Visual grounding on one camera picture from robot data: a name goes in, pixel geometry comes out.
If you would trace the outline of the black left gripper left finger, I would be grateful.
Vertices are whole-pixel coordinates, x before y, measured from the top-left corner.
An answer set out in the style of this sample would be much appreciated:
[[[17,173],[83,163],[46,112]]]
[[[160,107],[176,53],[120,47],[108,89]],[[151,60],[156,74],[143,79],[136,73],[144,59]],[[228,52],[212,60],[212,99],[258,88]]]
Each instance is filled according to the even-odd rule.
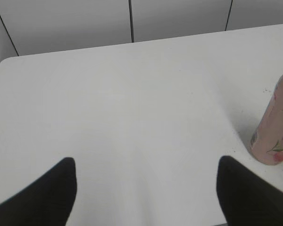
[[[75,160],[66,157],[0,204],[0,226],[64,226],[76,194]]]

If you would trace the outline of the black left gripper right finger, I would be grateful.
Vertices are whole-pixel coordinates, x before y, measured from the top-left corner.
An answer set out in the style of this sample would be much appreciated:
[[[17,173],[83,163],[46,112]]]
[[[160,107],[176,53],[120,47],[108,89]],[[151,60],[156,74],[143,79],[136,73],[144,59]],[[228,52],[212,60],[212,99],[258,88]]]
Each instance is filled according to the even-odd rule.
[[[283,192],[231,156],[219,160],[216,193],[229,226],[283,226]]]

